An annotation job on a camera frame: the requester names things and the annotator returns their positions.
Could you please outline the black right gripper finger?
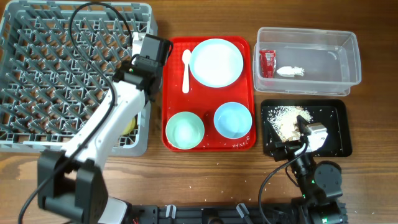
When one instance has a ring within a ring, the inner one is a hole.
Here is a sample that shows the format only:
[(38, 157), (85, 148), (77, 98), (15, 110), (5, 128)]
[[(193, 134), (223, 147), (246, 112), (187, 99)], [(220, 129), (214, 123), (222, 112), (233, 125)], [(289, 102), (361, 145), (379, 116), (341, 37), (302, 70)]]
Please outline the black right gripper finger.
[(304, 119), (301, 115), (297, 116), (297, 127), (300, 132), (300, 139), (307, 140), (308, 139), (308, 130), (307, 130), (308, 121)]
[(274, 143), (274, 146), (281, 146), (283, 142), (268, 120), (265, 122), (265, 127), (268, 133), (267, 143)]

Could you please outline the food scraps and rice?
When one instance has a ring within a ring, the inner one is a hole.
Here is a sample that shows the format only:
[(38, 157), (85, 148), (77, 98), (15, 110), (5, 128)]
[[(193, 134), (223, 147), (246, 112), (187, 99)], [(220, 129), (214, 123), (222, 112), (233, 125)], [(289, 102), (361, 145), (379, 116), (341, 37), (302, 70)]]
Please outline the food scraps and rice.
[(297, 116), (301, 116), (307, 122), (313, 119), (310, 112), (301, 106), (276, 106), (269, 110), (267, 120), (282, 142), (296, 141), (301, 136)]

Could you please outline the blue bowl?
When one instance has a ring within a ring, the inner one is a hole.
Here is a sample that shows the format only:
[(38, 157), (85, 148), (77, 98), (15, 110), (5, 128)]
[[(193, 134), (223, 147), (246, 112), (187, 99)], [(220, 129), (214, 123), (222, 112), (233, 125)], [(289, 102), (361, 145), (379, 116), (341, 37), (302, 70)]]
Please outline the blue bowl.
[(217, 108), (213, 117), (219, 134), (228, 139), (239, 139), (252, 128), (252, 115), (241, 103), (227, 102)]

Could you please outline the white napkin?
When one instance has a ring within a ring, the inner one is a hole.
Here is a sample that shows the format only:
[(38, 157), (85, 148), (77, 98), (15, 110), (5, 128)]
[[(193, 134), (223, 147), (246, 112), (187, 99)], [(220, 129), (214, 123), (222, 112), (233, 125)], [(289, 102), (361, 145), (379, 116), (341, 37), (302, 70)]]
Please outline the white napkin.
[(280, 67), (276, 72), (282, 77), (294, 78), (295, 76), (304, 76), (305, 70), (301, 67), (284, 66)]

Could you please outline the red ketchup sachet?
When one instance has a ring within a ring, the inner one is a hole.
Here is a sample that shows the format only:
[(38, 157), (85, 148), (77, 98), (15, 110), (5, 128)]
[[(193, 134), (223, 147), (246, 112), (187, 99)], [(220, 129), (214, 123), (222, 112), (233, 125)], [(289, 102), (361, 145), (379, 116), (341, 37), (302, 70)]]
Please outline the red ketchup sachet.
[(276, 69), (276, 51), (262, 49), (259, 51), (259, 58), (261, 63), (261, 77), (273, 78)]

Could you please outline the white plastic spoon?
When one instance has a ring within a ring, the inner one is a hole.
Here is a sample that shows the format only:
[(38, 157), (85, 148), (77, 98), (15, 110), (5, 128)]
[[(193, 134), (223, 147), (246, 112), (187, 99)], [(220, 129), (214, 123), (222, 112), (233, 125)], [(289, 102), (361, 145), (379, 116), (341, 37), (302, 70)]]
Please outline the white plastic spoon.
[(183, 82), (182, 82), (182, 92), (188, 93), (190, 91), (189, 86), (189, 63), (191, 58), (191, 51), (186, 49), (183, 51), (182, 54), (182, 62), (184, 64), (184, 71), (183, 71)]

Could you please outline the yellow plastic cup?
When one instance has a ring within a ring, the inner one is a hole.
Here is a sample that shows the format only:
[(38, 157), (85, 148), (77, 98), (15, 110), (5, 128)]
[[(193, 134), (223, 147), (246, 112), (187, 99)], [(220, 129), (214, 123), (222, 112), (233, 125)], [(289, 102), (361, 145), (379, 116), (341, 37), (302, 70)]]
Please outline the yellow plastic cup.
[(122, 135), (127, 135), (129, 133), (132, 132), (132, 130), (135, 128), (136, 126), (136, 118), (133, 118), (128, 125), (126, 126), (126, 128), (124, 129), (124, 131), (122, 132)]

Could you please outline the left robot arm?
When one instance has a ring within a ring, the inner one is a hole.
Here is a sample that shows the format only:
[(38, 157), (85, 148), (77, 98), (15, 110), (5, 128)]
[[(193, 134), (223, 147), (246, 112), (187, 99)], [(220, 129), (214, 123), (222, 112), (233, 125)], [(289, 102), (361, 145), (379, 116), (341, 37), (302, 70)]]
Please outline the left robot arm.
[(41, 153), (39, 208), (74, 223), (132, 222), (132, 205), (109, 196), (103, 169), (128, 124), (160, 90), (173, 47), (154, 35), (133, 35), (132, 58), (115, 71), (106, 98), (84, 127), (60, 151)]

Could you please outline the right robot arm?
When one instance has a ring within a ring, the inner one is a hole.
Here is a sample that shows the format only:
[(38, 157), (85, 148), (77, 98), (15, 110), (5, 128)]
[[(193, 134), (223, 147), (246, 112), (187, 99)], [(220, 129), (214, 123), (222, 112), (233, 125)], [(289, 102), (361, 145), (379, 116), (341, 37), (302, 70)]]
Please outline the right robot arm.
[(274, 160), (286, 161), (269, 174), (262, 183), (259, 198), (262, 198), (265, 184), (281, 169), (291, 168), (291, 181), (300, 189), (302, 196), (286, 204), (259, 203), (264, 223), (348, 223), (346, 205), (339, 202), (341, 189), (341, 167), (332, 161), (316, 163), (312, 152), (324, 145), (327, 128), (321, 123), (307, 122), (297, 116), (300, 139), (283, 142), (270, 122), (266, 128), (274, 143)]

